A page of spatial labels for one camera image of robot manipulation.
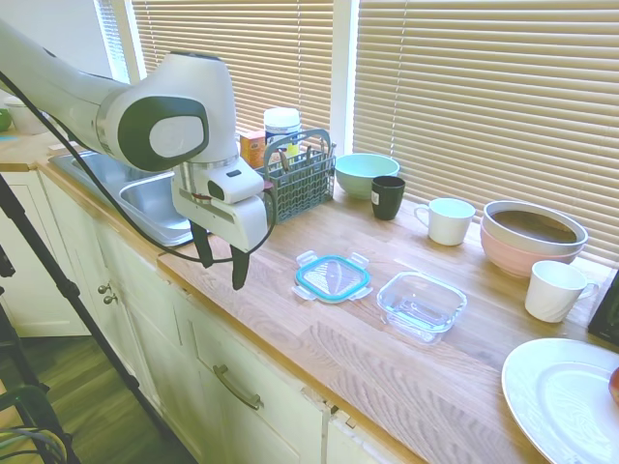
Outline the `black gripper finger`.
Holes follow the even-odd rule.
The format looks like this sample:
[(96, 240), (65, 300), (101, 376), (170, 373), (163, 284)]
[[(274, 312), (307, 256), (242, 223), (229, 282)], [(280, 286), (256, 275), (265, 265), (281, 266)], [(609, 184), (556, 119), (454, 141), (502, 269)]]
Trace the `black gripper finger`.
[(204, 268), (210, 268), (214, 264), (214, 257), (209, 244), (209, 232), (193, 221), (190, 221), (190, 226), (199, 261)]
[(234, 290), (240, 290), (246, 282), (251, 254), (248, 251), (230, 246), (232, 260), (232, 287)]

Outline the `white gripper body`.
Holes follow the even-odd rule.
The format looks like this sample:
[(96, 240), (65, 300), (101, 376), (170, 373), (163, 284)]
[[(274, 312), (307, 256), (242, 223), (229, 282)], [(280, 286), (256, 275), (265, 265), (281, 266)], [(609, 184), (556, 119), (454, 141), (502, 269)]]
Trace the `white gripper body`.
[(181, 216), (242, 251), (250, 251), (267, 234), (267, 212), (258, 195), (233, 204), (217, 199), (197, 200), (182, 189), (180, 175), (175, 174), (172, 199)]

